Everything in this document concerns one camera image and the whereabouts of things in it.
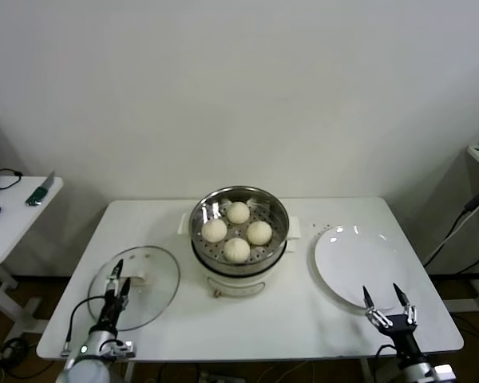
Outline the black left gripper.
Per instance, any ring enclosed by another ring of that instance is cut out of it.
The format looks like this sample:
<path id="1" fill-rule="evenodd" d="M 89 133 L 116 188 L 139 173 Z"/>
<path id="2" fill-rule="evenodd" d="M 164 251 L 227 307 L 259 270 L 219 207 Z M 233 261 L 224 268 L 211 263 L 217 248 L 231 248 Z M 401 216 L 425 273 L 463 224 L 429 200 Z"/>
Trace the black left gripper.
<path id="1" fill-rule="evenodd" d="M 117 322 L 129 302 L 131 288 L 131 278 L 127 278 L 122 285 L 120 295 L 117 296 L 123 265 L 124 260 L 120 259 L 106 279 L 105 303 L 97 319 L 97 330 L 117 332 Z"/>

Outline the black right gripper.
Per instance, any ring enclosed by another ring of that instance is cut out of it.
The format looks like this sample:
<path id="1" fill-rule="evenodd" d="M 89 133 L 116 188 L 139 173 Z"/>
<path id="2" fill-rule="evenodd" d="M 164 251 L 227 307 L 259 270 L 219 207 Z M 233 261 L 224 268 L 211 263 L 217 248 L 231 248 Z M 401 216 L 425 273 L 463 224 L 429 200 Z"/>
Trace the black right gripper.
<path id="1" fill-rule="evenodd" d="M 374 306 L 368 289 L 363 286 L 365 315 L 381 334 L 391 339 L 399 357 L 418 359 L 422 356 L 422 352 L 414 337 L 414 331 L 417 329 L 415 323 L 418 322 L 416 306 L 410 303 L 406 293 L 396 283 L 393 284 L 393 287 L 398 301 L 404 309 L 404 314 L 385 316 Z"/>

